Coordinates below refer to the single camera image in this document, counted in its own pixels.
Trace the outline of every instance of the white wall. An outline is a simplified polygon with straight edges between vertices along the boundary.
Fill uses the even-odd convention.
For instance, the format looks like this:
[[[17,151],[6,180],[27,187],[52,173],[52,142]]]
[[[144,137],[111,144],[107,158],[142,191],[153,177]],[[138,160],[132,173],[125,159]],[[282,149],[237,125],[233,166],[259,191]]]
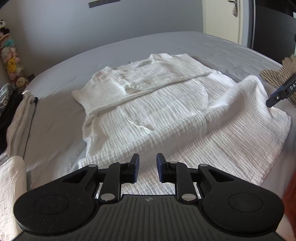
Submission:
[[[121,0],[88,8],[89,1],[10,0],[0,9],[26,74],[37,75],[86,50],[124,39],[203,30],[202,0]]]
[[[9,81],[6,70],[0,60],[0,88],[2,88]]]

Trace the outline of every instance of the bed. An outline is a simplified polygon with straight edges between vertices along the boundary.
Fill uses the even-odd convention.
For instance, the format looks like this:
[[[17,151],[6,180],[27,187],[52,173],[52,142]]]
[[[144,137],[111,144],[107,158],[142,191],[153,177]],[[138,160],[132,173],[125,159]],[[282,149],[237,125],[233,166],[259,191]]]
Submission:
[[[74,56],[38,75],[27,87],[39,98],[24,155],[27,187],[33,189],[78,169],[85,157],[82,138],[83,107],[71,91],[81,89],[105,66],[118,67],[147,58],[151,53],[187,53],[236,82],[262,69],[279,69],[277,62],[243,46],[198,32],[161,33],[101,46]],[[274,88],[263,83],[270,95]],[[284,148],[262,187],[282,197],[296,169],[296,111],[288,101],[276,105],[291,118]]]

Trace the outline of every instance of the plush toy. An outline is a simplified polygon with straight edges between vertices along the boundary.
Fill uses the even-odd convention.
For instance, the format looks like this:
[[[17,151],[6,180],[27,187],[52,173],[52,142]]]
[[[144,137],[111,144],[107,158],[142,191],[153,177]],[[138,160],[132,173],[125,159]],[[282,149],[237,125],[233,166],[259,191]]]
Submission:
[[[0,20],[0,31],[3,33],[3,35],[9,34],[9,29],[6,28],[6,23],[4,20]]]
[[[15,42],[8,33],[9,29],[6,28],[5,22],[0,20],[1,59],[11,84],[17,88],[19,92],[22,92],[28,86],[29,81],[25,78],[24,67],[17,54]]]
[[[27,80],[24,77],[19,77],[17,79],[16,85],[18,88],[23,87],[26,84]]]

